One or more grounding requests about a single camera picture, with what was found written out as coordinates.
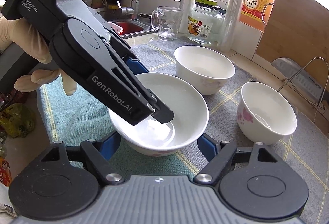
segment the bowl rim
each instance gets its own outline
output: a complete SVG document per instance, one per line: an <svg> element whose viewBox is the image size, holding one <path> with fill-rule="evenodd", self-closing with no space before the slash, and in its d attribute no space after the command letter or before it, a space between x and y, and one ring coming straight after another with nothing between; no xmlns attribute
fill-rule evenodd
<svg viewBox="0 0 329 224"><path fill-rule="evenodd" d="M188 67L186 67L185 65L183 65L183 64L177 59L177 57L176 57L176 53L177 53L181 48L186 48L186 47L199 47L199 48L203 48L204 50L210 50L210 51L213 51L213 52L215 52L215 53L221 55L222 57L224 57L226 60L228 60L228 61L231 63L231 65L233 66L233 69L234 69L234 73L232 74L232 76L229 76L229 77L226 77L226 78L216 78L216 77L206 76L206 75L203 75L203 74L201 74L201 73L197 73L197 72L191 70L190 68L188 68ZM231 79L231 78L235 75L235 73L236 73L235 66L234 66L234 64L229 60L229 58L227 58L227 57L225 57L223 54L221 54L221 53L219 53L219 52L217 52L217 51L215 51L215 50L213 50L213 49L207 48L207 47L203 47L203 46L195 46L195 45L185 45L185 46L180 46L180 47L176 48L176 50L175 50L175 52L174 52L174 57L175 57L175 61L178 62L181 66L183 66L183 67L186 68L187 70L189 70L189 71L191 71L192 73L195 73L195 74L197 74L197 75L200 75L200 76L202 76L202 77L208 78L208 79L213 79L213 80L228 80L228 79Z"/></svg>
<svg viewBox="0 0 329 224"><path fill-rule="evenodd" d="M139 146L143 149L148 149L148 150L152 150L152 151L158 151L158 152L162 152L162 151L172 151L172 150L178 150L178 149L182 149L182 148L185 148L186 146L192 144L193 142L195 142L196 140L198 140L201 135L204 133L204 131L206 130L207 126L208 126L208 122L209 122L209 109L208 109L208 105L204 99L204 97L199 93L198 90L196 90L196 88L194 86L192 86L191 84L189 84L188 82L184 81L183 79L180 79L176 76L173 76L173 75L170 75L170 74L166 74L166 73L157 73L157 74L162 74L162 75L165 75L165 76L168 76L168 77L174 77L175 80L177 79L178 81L181 81L182 83L184 84L187 84L188 86L190 86L203 100L205 106L206 106L206 111L207 111L207 120L206 120L206 123L205 123L205 126L203 127L203 130L196 136L196 139L195 140L192 140L192 141L189 141L187 140L186 142L182 143L182 144L179 144L179 145L175 145L175 146L170 146L170 147L163 147L163 146L154 146L154 147L148 147L148 146L145 146L145 145L141 145L139 143L137 143L136 141L134 141L133 139L131 139L130 137L124 135L124 134L121 134L121 132L119 132L117 129L116 129L116 126L115 124L113 123L112 119L111 119L111 115L110 115L110 109L109 109L109 116L110 116L110 119L113 123L113 126L115 127L116 131L126 140L128 140L129 142L133 143L134 145L136 146Z"/></svg>
<svg viewBox="0 0 329 224"><path fill-rule="evenodd" d="M245 85L247 85L247 84L259 84L259 85L264 85L265 87L267 87L267 88L269 88L269 89L275 91L276 93L278 93L278 94L279 94L279 95L285 100L285 103L288 104L288 107L292 110L293 115L294 115L294 118L295 118L296 126L294 127L294 131L293 131L293 132L291 132L291 133L287 133L287 134L281 134L281 133L278 133L278 132L276 132L276 131L274 131L274 130L272 130L272 129L269 129L266 125L264 125L261 121L258 120L258 118L257 118L257 117L253 114L253 112L249 109L249 107L248 107L246 101L245 101L244 98L243 98L242 90L243 90L243 87L244 87ZM273 132L274 134L279 135L279 136L290 136L292 133L294 133L294 132L296 131L296 128L297 128L297 117L296 117L295 111L293 110L293 108L292 108L292 106L290 105L290 103L286 100L286 98L285 98L284 96L282 96L282 95L281 95L278 91L276 91L274 88L272 88L272 87L270 87L270 86L268 86L268 85L266 85L266 84L260 83L260 82L250 81L250 82L244 83L243 86L241 87L241 99L243 100L243 103L244 103L244 105L246 106L248 112L251 113L252 116L254 117L254 119L256 119L256 121L257 121L258 123L260 123L262 126L264 126L267 130L269 130L269 131L271 131L271 132Z"/></svg>

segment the stainless steel sink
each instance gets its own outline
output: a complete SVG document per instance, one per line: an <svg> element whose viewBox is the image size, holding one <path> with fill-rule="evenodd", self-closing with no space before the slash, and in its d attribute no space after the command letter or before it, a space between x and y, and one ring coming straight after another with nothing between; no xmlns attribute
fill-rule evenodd
<svg viewBox="0 0 329 224"><path fill-rule="evenodd" d="M126 39L156 32L152 29L150 20L147 18L141 18L139 20L111 20L111 15L108 15L108 13L106 13L106 8L98 8L95 9L95 11L98 12L98 14L100 14L106 21L113 22L121 26L123 28L123 33L121 34L122 38Z"/></svg>

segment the jar label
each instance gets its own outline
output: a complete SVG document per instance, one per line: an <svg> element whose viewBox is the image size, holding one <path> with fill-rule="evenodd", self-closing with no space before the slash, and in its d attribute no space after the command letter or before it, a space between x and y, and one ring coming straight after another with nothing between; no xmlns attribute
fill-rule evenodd
<svg viewBox="0 0 329 224"><path fill-rule="evenodd" d="M244 0L242 14L262 22L261 15L269 0Z"/></svg>
<svg viewBox="0 0 329 224"><path fill-rule="evenodd" d="M188 31L192 35L206 39L210 33L212 26L213 26L212 23L193 19L192 17L189 16Z"/></svg>

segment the cutting board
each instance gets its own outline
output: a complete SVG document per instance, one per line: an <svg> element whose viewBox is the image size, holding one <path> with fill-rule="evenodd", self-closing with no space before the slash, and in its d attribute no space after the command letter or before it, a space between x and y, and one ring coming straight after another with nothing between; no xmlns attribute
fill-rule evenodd
<svg viewBox="0 0 329 224"><path fill-rule="evenodd" d="M329 62L329 10L315 0L275 0L256 54L269 62L288 57L302 67L313 57ZM323 61L313 61L306 70L325 86Z"/></svg>

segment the gloved finger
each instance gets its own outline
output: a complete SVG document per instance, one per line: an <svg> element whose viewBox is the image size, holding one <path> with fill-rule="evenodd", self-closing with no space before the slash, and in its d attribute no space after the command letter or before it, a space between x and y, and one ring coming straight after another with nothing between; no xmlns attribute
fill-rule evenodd
<svg viewBox="0 0 329 224"><path fill-rule="evenodd" d="M21 92L31 92L37 90L42 85L36 84L31 81L30 75L23 75L17 79L16 83L14 84L14 88Z"/></svg>
<svg viewBox="0 0 329 224"><path fill-rule="evenodd" d="M6 49L11 41L18 44L27 54L41 63L49 63L51 55L44 38L25 18L9 21L0 19L0 50Z"/></svg>
<svg viewBox="0 0 329 224"><path fill-rule="evenodd" d="M63 89L66 95L72 96L77 91L77 83L61 70Z"/></svg>
<svg viewBox="0 0 329 224"><path fill-rule="evenodd" d="M60 69L54 71L47 71L40 69L32 73L31 81L36 84L45 85L54 82L59 76L60 76Z"/></svg>

